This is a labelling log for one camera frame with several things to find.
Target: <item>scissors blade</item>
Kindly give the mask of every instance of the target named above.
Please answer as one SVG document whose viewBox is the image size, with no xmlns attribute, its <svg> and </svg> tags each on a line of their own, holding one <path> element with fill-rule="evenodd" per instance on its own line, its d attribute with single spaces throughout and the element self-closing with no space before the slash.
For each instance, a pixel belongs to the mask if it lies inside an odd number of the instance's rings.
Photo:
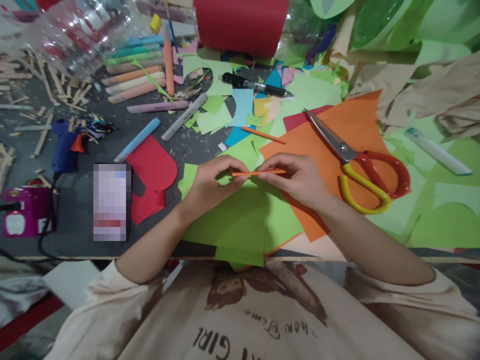
<svg viewBox="0 0 480 360">
<path fill-rule="evenodd" d="M 358 152 L 353 150 L 345 141 L 343 141 L 331 128 L 327 126 L 322 120 L 315 116 L 311 111 L 306 108 L 304 112 L 310 117 L 311 122 L 315 126 L 317 132 L 326 140 L 326 143 L 333 150 L 333 153 L 340 159 L 342 165 L 351 162 L 356 159 Z"/>
</svg>

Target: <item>black pen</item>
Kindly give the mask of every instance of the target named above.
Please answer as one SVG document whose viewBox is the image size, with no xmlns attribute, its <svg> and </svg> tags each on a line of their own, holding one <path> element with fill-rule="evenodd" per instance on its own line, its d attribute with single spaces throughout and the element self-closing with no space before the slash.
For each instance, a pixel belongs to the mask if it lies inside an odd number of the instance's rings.
<svg viewBox="0 0 480 360">
<path fill-rule="evenodd" d="M 220 76 L 220 80 L 222 80 L 224 83 L 231 84 L 236 89 L 253 89 L 253 91 L 256 93 L 266 93 L 281 98 L 293 96 L 290 91 L 282 89 L 281 87 L 275 87 L 271 85 L 266 85 L 261 82 L 255 82 L 228 72 Z"/>
</svg>

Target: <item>hand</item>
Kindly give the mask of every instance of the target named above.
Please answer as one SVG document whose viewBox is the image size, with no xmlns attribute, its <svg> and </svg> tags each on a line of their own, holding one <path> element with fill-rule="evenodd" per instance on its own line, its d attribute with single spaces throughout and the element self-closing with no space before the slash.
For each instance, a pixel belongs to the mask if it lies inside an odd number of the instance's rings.
<svg viewBox="0 0 480 360">
<path fill-rule="evenodd" d="M 294 199 L 311 209 L 319 210 L 322 199 L 332 196 L 325 187 L 315 160 L 311 156 L 279 152 L 266 159 L 258 171 L 275 168 L 285 169 L 286 176 L 265 172 L 258 177 L 289 193 Z"/>
<path fill-rule="evenodd" d="M 248 176 L 239 176 L 227 185 L 220 185 L 216 177 L 228 169 L 241 173 L 249 172 L 243 162 L 230 155 L 218 156 L 198 167 L 193 185 L 185 199 L 180 203 L 189 221 L 198 219 L 219 205 L 240 189 L 248 179 Z"/>
</svg>

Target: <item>cartoon girl print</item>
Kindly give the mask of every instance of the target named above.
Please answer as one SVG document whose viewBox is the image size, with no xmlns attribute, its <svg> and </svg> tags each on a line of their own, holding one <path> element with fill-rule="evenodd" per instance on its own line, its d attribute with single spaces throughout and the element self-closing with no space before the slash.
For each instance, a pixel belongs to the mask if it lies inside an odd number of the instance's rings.
<svg viewBox="0 0 480 360">
<path fill-rule="evenodd" d="M 226 305 L 238 303 L 247 296 L 245 282 L 261 293 L 279 292 L 285 297 L 295 299 L 305 310 L 312 313 L 324 326 L 327 326 L 327 314 L 318 296 L 302 278 L 307 269 L 302 264 L 291 262 L 267 261 L 265 267 L 253 267 L 237 274 L 218 274 L 214 276 L 206 299 L 205 310 L 218 310 Z"/>
</svg>

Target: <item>yellow scissors handle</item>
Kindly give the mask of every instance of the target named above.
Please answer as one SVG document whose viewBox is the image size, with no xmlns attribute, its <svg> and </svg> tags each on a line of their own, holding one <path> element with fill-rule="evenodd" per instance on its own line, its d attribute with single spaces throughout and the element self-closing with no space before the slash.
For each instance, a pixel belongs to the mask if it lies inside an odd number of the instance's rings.
<svg viewBox="0 0 480 360">
<path fill-rule="evenodd" d="M 366 178 L 364 178 L 358 172 L 352 169 L 350 163 L 342 165 L 341 170 L 345 175 L 340 176 L 340 192 L 348 205 L 357 210 L 359 213 L 367 215 L 381 214 L 390 207 L 392 203 L 392 199 L 390 199 L 390 196 L 388 196 L 385 191 L 376 186 L 374 183 L 368 181 Z M 376 197 L 379 198 L 381 201 L 380 206 L 375 209 L 366 209 L 358 205 L 352 198 L 352 194 L 350 194 L 348 178 L 352 179 L 356 183 L 359 183 L 365 189 L 369 190 L 372 194 L 375 194 Z"/>
</svg>

